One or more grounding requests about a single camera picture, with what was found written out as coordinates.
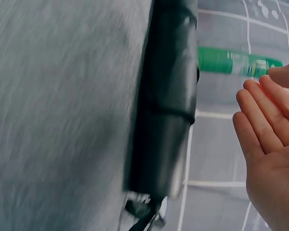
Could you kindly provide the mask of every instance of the palm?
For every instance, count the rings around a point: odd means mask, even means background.
[[[246,81],[237,101],[249,197],[272,228],[289,230],[289,92],[264,76],[260,84]]]

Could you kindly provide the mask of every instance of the tiled floor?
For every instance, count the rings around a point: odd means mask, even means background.
[[[289,26],[289,0],[198,0],[198,7],[199,46],[249,52],[250,43],[251,53],[289,63],[289,32],[283,17]],[[188,186],[179,200],[168,202],[165,230],[270,230],[249,205],[245,161],[231,120],[244,80],[201,74]]]

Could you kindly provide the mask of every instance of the blurry surface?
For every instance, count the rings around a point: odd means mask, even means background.
[[[0,231],[118,229],[150,4],[0,0]]]

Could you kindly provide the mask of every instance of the white line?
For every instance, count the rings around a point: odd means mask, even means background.
[[[221,12],[221,11],[210,11],[210,10],[204,10],[204,9],[198,9],[198,13],[214,14],[214,15],[225,16],[225,17],[229,17],[229,18],[236,18],[236,19],[240,19],[243,21],[249,21],[250,23],[254,23],[254,24],[257,24],[259,26],[264,26],[266,28],[275,30],[275,31],[283,33],[285,35],[289,35],[289,31],[287,31],[285,29],[282,29],[282,28],[279,28],[277,26],[273,26],[271,24],[264,23],[264,22],[261,22],[261,21],[258,21],[258,20],[252,19],[252,18],[247,18],[247,17],[241,16],[238,14],[234,14],[234,13],[226,13],[226,12]]]
[[[284,17],[284,21],[285,21],[285,23],[286,23],[286,29],[287,29],[287,31],[289,31],[287,19],[286,19],[286,17],[285,17],[285,15],[284,15],[283,12],[282,12],[281,14],[282,14],[283,17]],[[288,42],[288,48],[289,48],[289,34],[287,34],[287,42]]]
[[[245,7],[245,12],[246,12],[246,18],[247,18],[247,45],[249,47],[249,54],[251,54],[251,47],[250,47],[250,14],[249,11],[247,9],[247,5],[245,0],[242,0],[244,7]]]
[[[241,231],[244,231],[244,230],[245,230],[245,226],[246,226],[246,223],[247,223],[247,219],[249,218],[249,214],[250,214],[250,207],[251,207],[251,202],[249,203],[249,206],[247,207],[247,210],[246,210],[246,214],[245,214],[245,217],[244,217],[244,222],[243,222],[243,226],[242,226]]]
[[[276,2],[276,4],[277,4],[277,7],[278,7],[279,12],[281,13],[281,9],[280,9],[278,0],[275,0],[275,2]]]
[[[196,187],[217,187],[217,188],[245,188],[246,182],[243,181],[202,181],[202,180],[188,180],[188,186]]]
[[[283,6],[289,7],[289,3],[286,3],[286,2],[284,2],[284,1],[279,1],[279,4],[280,4],[280,5],[283,5]]]
[[[184,178],[184,187],[183,187],[183,193],[182,193],[180,216],[179,216],[179,222],[178,222],[178,231],[182,230],[183,217],[184,217],[184,211],[185,211],[185,203],[186,203],[186,196],[187,196],[187,181],[188,181],[189,164],[190,164],[191,149],[192,149],[193,127],[194,125],[190,127],[189,134],[188,134],[186,164],[185,164],[185,178]]]
[[[207,117],[207,118],[216,118],[216,119],[232,119],[233,114],[226,113],[216,113],[216,112],[202,112],[196,110],[196,117]]]

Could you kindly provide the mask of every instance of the green bottle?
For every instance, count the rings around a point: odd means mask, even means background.
[[[275,59],[212,47],[198,47],[198,61],[200,71],[247,77],[267,75],[269,68],[283,66]]]

